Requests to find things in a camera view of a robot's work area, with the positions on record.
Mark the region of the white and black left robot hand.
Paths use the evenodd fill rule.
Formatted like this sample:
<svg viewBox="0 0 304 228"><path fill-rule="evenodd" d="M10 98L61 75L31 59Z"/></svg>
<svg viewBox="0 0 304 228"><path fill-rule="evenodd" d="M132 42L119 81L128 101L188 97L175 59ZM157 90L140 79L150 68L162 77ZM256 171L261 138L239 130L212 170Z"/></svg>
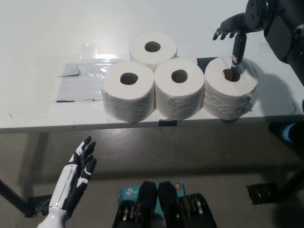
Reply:
<svg viewBox="0 0 304 228"><path fill-rule="evenodd" d="M80 143L64 166L49 206L67 212L70 218L86 190L96 166L92 155L96 142L88 136Z"/></svg>

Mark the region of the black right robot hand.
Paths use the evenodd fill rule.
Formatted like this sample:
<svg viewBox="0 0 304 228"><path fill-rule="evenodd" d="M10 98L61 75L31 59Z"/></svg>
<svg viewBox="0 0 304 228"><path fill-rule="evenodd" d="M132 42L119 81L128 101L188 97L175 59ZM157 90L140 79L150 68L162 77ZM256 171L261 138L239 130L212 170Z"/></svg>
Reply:
<svg viewBox="0 0 304 228"><path fill-rule="evenodd" d="M247 3L246 10L243 13L234 15L223 21L220 27L215 31L213 40L220 38L223 40L226 36L235 38L231 71L235 73L242 62L247 34L263 30L269 18L267 0L250 0Z"/></svg>

